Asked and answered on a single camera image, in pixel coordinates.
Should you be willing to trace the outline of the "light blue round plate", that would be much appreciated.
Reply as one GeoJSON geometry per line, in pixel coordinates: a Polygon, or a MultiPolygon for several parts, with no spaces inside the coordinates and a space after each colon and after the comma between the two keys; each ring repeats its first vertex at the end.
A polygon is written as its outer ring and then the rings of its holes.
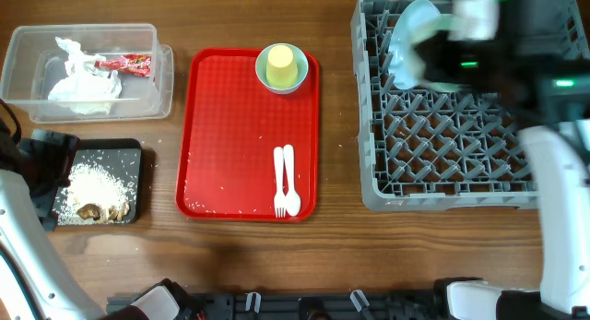
{"type": "Polygon", "coordinates": [[[412,47],[412,35],[424,30],[427,24],[440,15],[438,8],[429,0],[415,0],[397,20],[388,48],[392,60],[387,67],[389,74],[394,76],[396,88],[413,89],[419,84],[424,62],[412,47]]]}

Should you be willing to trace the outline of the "red snack wrapper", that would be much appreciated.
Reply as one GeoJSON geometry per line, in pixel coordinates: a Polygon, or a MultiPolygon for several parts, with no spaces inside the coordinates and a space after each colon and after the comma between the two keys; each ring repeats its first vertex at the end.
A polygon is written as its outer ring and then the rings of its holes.
{"type": "Polygon", "coordinates": [[[149,54],[123,54],[117,58],[97,61],[95,67],[125,74],[148,77],[151,73],[151,56],[149,54]]]}

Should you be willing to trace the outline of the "white napkin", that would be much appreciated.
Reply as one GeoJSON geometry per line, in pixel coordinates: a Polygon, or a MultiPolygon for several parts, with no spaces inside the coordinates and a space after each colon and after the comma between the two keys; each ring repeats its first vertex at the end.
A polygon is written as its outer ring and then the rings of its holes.
{"type": "Polygon", "coordinates": [[[106,57],[84,53],[77,41],[59,37],[55,41],[68,54],[66,77],[53,86],[48,100],[78,114],[109,114],[112,101],[120,97],[123,89],[118,72],[97,67],[96,63],[105,62],[106,57]]]}

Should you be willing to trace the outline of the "food scraps and rice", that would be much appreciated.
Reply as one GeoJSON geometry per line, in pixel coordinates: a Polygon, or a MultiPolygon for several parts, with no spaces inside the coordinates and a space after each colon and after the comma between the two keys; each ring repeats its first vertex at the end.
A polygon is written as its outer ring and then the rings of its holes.
{"type": "Polygon", "coordinates": [[[131,219],[137,182],[128,172],[117,177],[108,166],[77,163],[69,182],[54,203],[59,226],[123,224],[131,219]]]}

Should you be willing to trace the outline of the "green bowl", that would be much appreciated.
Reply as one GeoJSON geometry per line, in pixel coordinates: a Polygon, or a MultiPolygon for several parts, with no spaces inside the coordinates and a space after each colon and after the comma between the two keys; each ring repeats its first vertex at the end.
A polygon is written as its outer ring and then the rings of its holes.
{"type": "Polygon", "coordinates": [[[435,50],[441,50],[447,42],[450,28],[451,16],[440,15],[410,31],[407,65],[418,86],[436,92],[460,90],[461,86],[455,80],[438,75],[441,69],[435,67],[436,59],[443,57],[443,53],[436,53],[435,50]]]}
{"type": "Polygon", "coordinates": [[[300,48],[298,48],[290,43],[274,43],[274,44],[271,44],[271,45],[265,47],[265,49],[261,53],[258,54],[258,56],[256,57],[256,61],[255,61],[255,73],[256,73],[258,80],[269,91],[271,91],[275,94],[279,94],[279,95],[288,95],[288,94],[295,92],[303,84],[305,78],[308,75],[308,71],[309,71],[309,62],[308,62],[307,57],[305,56],[304,52],[300,48]],[[268,82],[266,80],[267,55],[268,55],[269,50],[273,46],[278,45],[278,44],[285,44],[293,50],[293,52],[295,54],[295,59],[297,62],[297,67],[299,70],[296,84],[288,89],[273,88],[268,84],[268,82]]]}

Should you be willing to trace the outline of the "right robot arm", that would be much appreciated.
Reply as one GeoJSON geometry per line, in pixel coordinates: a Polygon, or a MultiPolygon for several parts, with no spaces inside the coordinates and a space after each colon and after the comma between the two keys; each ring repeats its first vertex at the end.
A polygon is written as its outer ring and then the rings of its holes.
{"type": "Polygon", "coordinates": [[[537,186],[543,271],[535,291],[481,279],[443,287],[453,319],[589,315],[589,62],[564,52],[558,0],[451,0],[412,38],[432,89],[495,93],[517,124],[537,186]]]}

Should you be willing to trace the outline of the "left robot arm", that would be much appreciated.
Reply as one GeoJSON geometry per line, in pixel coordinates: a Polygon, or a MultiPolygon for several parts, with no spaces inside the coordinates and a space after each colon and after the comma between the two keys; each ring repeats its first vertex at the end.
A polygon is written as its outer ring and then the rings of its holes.
{"type": "Polygon", "coordinates": [[[56,134],[22,152],[22,128],[1,126],[1,301],[14,319],[106,319],[49,241],[34,196],[63,185],[79,140],[56,134]]]}

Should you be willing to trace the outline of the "grey dishwasher rack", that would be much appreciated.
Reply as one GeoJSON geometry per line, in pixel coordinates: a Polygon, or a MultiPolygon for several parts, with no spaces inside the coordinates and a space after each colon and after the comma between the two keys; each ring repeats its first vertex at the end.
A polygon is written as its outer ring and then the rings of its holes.
{"type": "MultiPolygon", "coordinates": [[[[398,89],[387,67],[395,24],[415,0],[358,0],[352,16],[360,105],[360,179],[373,211],[537,207],[517,124],[495,93],[398,89]]],[[[451,0],[429,0],[441,15],[451,0]]],[[[589,62],[576,0],[558,0],[564,52],[589,62]]]]}

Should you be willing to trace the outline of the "clear plastic waste bin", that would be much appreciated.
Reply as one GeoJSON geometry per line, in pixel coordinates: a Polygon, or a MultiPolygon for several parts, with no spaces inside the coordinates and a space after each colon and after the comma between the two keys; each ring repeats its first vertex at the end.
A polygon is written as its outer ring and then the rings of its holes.
{"type": "Polygon", "coordinates": [[[174,67],[171,47],[159,42],[147,23],[21,26],[14,30],[1,74],[1,98],[38,124],[161,119],[170,114],[174,67]],[[149,54],[151,73],[138,77],[118,72],[123,89],[109,114],[78,114],[49,101],[53,86],[66,77],[68,54],[55,37],[77,41],[86,54],[106,60],[123,54],[149,54]]]}

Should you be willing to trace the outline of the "green bowl under cup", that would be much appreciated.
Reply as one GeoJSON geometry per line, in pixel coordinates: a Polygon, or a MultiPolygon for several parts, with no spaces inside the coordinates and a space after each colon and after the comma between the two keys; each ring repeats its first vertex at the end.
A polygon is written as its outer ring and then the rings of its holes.
{"type": "Polygon", "coordinates": [[[279,95],[288,95],[288,94],[295,92],[303,84],[305,78],[308,75],[308,71],[309,71],[309,62],[308,62],[307,57],[305,56],[304,52],[300,48],[298,48],[290,43],[274,43],[274,44],[271,44],[271,45],[265,47],[265,49],[261,53],[258,54],[258,56],[256,57],[256,61],[255,61],[255,73],[256,73],[258,80],[269,91],[271,91],[275,94],[279,94],[279,95]],[[266,80],[267,55],[268,55],[269,50],[273,46],[278,45],[278,44],[285,44],[293,50],[293,52],[295,54],[295,59],[297,62],[297,67],[299,70],[296,84],[288,89],[273,88],[268,84],[268,82],[266,80]]]}

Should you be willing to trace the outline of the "yellow plastic cup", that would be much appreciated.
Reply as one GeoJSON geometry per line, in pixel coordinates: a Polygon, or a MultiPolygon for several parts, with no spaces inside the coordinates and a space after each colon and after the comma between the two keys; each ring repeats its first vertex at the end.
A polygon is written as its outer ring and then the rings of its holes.
{"type": "Polygon", "coordinates": [[[267,55],[266,80],[276,89],[288,89],[297,82],[299,70],[295,54],[285,44],[273,46],[267,55]]]}

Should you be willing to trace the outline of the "white plastic spoon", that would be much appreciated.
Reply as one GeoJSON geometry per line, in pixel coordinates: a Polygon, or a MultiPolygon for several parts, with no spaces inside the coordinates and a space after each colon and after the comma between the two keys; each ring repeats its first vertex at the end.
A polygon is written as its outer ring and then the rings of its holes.
{"type": "Polygon", "coordinates": [[[288,181],[288,191],[286,194],[287,212],[291,217],[297,217],[301,210],[301,198],[295,189],[294,147],[291,144],[285,145],[283,154],[288,181]]]}

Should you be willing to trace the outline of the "white plastic fork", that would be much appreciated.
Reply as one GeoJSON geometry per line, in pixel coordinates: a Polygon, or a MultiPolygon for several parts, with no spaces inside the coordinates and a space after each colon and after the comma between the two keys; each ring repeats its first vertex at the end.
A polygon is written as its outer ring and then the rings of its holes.
{"type": "Polygon", "coordinates": [[[286,216],[285,194],[283,191],[284,178],[284,154],[282,147],[275,147],[273,149],[273,161],[276,180],[276,193],[274,196],[275,215],[281,219],[286,216]]]}

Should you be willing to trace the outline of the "red serving tray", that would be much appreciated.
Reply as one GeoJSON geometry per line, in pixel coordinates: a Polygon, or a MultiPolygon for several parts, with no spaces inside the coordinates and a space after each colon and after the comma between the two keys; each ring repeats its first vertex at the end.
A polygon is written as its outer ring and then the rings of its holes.
{"type": "Polygon", "coordinates": [[[301,222],[317,204],[320,65],[292,94],[269,91],[255,73],[258,49],[206,48],[191,63],[175,202],[189,219],[277,222],[273,150],[294,147],[301,222]]]}

